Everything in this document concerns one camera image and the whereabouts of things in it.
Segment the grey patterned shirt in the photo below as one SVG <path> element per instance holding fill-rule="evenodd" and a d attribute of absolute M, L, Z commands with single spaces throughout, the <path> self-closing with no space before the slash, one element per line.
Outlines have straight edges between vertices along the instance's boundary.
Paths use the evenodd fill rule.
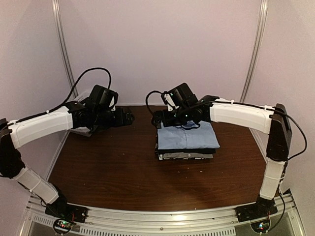
<path fill-rule="evenodd" d="M 175 153 L 165 153 L 157 155 L 159 160 L 170 160 L 170 159 L 213 159 L 213 154 L 203 154 L 203 153 L 187 153 L 187 152 L 175 152 Z"/>

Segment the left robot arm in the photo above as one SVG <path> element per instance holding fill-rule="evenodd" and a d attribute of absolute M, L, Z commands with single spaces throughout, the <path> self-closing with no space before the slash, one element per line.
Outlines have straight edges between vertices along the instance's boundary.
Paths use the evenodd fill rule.
<path fill-rule="evenodd" d="M 98 128 L 128 126 L 135 120 L 129 108 L 116 107 L 118 94 L 95 85 L 90 94 L 66 101 L 58 108 L 29 118 L 0 121 L 0 176 L 17 181 L 39 196 L 59 218 L 67 218 L 71 208 L 61 191 L 29 168 L 18 151 L 22 146 L 60 132 L 75 130 L 92 135 Z"/>

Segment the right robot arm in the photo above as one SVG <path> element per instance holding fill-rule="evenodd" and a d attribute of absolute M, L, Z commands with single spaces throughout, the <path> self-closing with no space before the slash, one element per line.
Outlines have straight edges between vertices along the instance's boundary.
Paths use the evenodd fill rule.
<path fill-rule="evenodd" d="M 289 161 L 292 130 L 285 106 L 259 106 L 213 95 L 198 99 L 187 83 L 160 92 L 160 96 L 167 107 L 149 111 L 152 115 L 151 123 L 156 128 L 184 126 L 190 121 L 200 127 L 200 123 L 205 121 L 245 127 L 268 137 L 263 182 L 252 206 L 255 216 L 264 216 L 274 204 L 274 197 L 284 179 Z"/>

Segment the light blue long sleeve shirt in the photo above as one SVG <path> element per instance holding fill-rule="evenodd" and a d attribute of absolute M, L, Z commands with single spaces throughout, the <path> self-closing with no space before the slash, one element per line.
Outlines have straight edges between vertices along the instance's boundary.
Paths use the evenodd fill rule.
<path fill-rule="evenodd" d="M 162 124 L 157 129 L 157 144 L 163 150 L 220 148 L 212 125 L 205 121 L 199 125 L 192 121 L 184 126 L 165 127 Z"/>

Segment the black polo shirt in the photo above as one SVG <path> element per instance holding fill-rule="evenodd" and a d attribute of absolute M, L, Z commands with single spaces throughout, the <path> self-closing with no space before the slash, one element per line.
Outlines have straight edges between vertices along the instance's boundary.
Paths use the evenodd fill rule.
<path fill-rule="evenodd" d="M 215 148 L 195 148 L 195 149 L 158 149 L 155 148 L 155 154 L 166 154 L 166 153 L 200 153 L 200 154 L 215 154 Z"/>

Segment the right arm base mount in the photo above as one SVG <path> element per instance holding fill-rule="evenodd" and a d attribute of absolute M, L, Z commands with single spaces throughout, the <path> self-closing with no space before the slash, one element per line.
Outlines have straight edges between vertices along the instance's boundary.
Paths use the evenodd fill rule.
<path fill-rule="evenodd" d="M 238 206 L 235 209 L 238 222 L 249 221 L 255 233 L 267 233 L 271 228 L 270 216 L 278 212 L 274 200 L 266 202 L 256 201 L 253 204 Z"/>

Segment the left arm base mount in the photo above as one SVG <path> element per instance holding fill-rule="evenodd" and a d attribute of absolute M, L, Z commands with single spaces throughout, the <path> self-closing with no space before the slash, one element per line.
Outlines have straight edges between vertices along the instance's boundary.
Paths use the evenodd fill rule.
<path fill-rule="evenodd" d="M 73 230 L 75 226 L 78 226 L 78 223 L 85 223 L 88 209 L 83 206 L 67 204 L 65 213 L 60 213 L 56 207 L 47 205 L 45 213 L 56 218 L 52 226 L 55 233 L 64 235 Z"/>

